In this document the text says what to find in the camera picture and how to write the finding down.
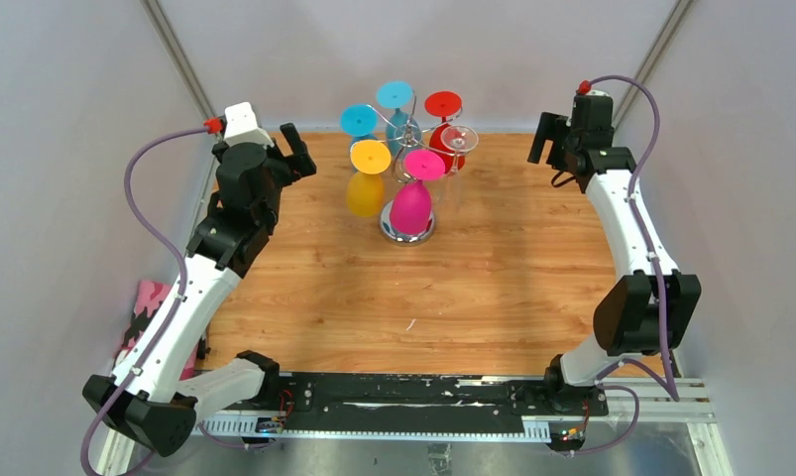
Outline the red wine glass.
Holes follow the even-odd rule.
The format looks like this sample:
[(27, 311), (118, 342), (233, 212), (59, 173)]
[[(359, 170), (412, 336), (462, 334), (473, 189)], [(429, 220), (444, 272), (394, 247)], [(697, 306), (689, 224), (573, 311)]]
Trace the red wine glass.
[(441, 159), (447, 175), (453, 175), (454, 156), (453, 150), (444, 145), (442, 133), (451, 126), (452, 120), (461, 113), (462, 105), (461, 96), (449, 90), (433, 92), (424, 101), (426, 112), (440, 119), (440, 123), (432, 130), (427, 145), (429, 150)]

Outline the clear wine glass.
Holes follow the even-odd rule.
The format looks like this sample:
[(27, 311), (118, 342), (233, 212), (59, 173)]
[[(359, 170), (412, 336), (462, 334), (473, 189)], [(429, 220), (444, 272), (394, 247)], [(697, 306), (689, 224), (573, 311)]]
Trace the clear wine glass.
[(462, 198), (462, 178), (460, 175), (467, 155), (479, 144), (479, 136), (470, 127), (462, 125), (447, 126), (440, 135), (443, 151), (448, 154), (445, 163), (446, 174), (442, 179), (441, 201), (443, 209), (456, 214)]

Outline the pink wine glass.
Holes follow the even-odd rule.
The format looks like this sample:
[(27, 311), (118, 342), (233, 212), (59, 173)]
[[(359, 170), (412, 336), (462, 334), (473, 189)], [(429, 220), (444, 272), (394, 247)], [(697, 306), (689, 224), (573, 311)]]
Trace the pink wine glass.
[(441, 159), (427, 150), (410, 152), (403, 163), (413, 182), (396, 194), (389, 219), (396, 232), (417, 235), (426, 230), (432, 212), (433, 200), (426, 183), (441, 179), (445, 169)]

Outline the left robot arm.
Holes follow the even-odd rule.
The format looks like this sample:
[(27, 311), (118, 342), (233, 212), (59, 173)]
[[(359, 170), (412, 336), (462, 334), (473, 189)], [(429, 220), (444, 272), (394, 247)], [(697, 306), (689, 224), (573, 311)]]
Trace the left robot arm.
[(184, 380), (181, 374), (218, 307), (269, 244), (283, 189), (317, 172), (295, 125), (280, 126), (291, 149), (288, 155), (275, 139), (262, 145), (254, 139), (236, 143), (226, 138), (213, 146), (218, 188), (183, 251), (144, 216), (131, 187), (137, 162), (153, 147), (232, 127), (232, 120), (214, 118), (200, 128), (160, 137), (133, 156), (124, 174), (130, 209), (175, 257), (178, 275), (130, 354), (110, 376), (90, 376), (82, 394), (96, 410), (97, 423), (161, 457), (176, 453), (198, 423), (226, 407), (248, 401), (267, 410), (281, 396), (279, 364), (254, 351), (240, 352), (228, 365), (198, 377)]

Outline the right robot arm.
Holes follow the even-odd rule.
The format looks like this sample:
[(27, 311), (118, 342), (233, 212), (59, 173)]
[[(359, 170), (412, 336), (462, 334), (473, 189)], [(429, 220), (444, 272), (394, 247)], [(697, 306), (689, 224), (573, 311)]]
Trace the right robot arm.
[(669, 256), (631, 182), (636, 162), (613, 143), (613, 106), (610, 95), (591, 91), (574, 96), (568, 116), (542, 113), (528, 157), (572, 176), (600, 219), (616, 274), (594, 310), (592, 334), (546, 368), (543, 399), (562, 415), (627, 357), (659, 355), (670, 371), (702, 293), (699, 278)]

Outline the left blue wine glass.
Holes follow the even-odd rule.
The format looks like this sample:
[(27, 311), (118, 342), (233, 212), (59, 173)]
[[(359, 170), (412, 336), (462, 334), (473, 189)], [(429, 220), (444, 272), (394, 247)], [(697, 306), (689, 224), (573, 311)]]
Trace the left blue wine glass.
[(339, 125), (350, 136), (349, 147), (364, 140), (377, 140), (374, 131), (378, 125), (378, 115), (368, 104), (348, 106), (340, 114)]

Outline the blue wine glass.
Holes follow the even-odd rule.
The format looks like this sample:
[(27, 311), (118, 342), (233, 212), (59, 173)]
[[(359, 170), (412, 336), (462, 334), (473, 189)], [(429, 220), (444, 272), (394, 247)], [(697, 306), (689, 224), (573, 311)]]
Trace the blue wine glass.
[(364, 140), (377, 140), (374, 131), (378, 125), (378, 115), (368, 104), (348, 106), (340, 114), (339, 125), (350, 136), (349, 147)]
[(386, 144), (393, 157), (397, 159), (400, 151), (418, 148), (422, 139), (417, 122), (404, 110), (405, 106), (415, 105), (415, 94), (405, 81), (394, 80), (383, 84), (377, 94), (378, 104), (393, 111), (386, 126)]

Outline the yellow wine glass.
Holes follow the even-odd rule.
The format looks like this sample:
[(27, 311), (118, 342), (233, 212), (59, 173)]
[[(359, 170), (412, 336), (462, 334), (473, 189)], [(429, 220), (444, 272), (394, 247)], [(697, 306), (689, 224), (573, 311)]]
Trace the yellow wine glass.
[(392, 164), (388, 147), (377, 140), (362, 140), (350, 149), (356, 169), (346, 189), (346, 204), (359, 217), (377, 215), (383, 206), (385, 186), (381, 174)]

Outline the right blue wine glass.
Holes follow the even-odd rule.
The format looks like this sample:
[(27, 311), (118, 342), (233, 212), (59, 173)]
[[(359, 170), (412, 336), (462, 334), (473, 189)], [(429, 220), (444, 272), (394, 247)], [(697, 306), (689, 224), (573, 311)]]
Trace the right blue wine glass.
[(393, 111), (386, 126), (386, 144), (393, 157), (397, 159), (400, 151), (418, 148), (422, 139), (417, 122), (404, 110), (405, 106), (415, 105), (415, 94), (405, 81), (394, 80), (383, 84), (377, 94), (378, 104)]

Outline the chrome wine glass rack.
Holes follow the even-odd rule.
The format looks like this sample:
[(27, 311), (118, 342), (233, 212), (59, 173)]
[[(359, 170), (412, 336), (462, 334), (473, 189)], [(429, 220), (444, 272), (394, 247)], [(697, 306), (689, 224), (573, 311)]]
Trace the chrome wine glass rack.
[(411, 112), (396, 109), (387, 121), (385, 143), (393, 162), (391, 173), (400, 185), (380, 214), (381, 232), (397, 245), (426, 242), (437, 224), (434, 208), (446, 200), (458, 204), (458, 174), (465, 157), (479, 143), (476, 132), (453, 121), (462, 114), (462, 99), (452, 91), (437, 91), (424, 101), (424, 109), (441, 119), (428, 140)]

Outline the pink camouflage cloth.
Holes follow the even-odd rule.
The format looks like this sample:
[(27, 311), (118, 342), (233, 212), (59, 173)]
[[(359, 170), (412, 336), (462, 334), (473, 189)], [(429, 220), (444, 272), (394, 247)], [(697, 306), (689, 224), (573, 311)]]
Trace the pink camouflage cloth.
[[(123, 333), (121, 344), (114, 358), (114, 366), (120, 364), (134, 349), (140, 338), (151, 325), (153, 319), (171, 291), (171, 285), (141, 280), (138, 285), (136, 301), (130, 316), (129, 325)], [(183, 366), (180, 379), (187, 380), (196, 374), (198, 361), (204, 358), (207, 350), (207, 334), (203, 332), (192, 354)]]

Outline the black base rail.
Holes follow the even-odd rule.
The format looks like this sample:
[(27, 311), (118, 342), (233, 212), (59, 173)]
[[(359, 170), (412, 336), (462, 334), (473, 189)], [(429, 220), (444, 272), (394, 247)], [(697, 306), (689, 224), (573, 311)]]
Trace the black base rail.
[(631, 425), (710, 424), (704, 384), (681, 379), (673, 401), (655, 382), (607, 378), (554, 397), (539, 377), (283, 372), (280, 392), (239, 401), (194, 434), (246, 444), (282, 438), (538, 443), (557, 452), (606, 443)]

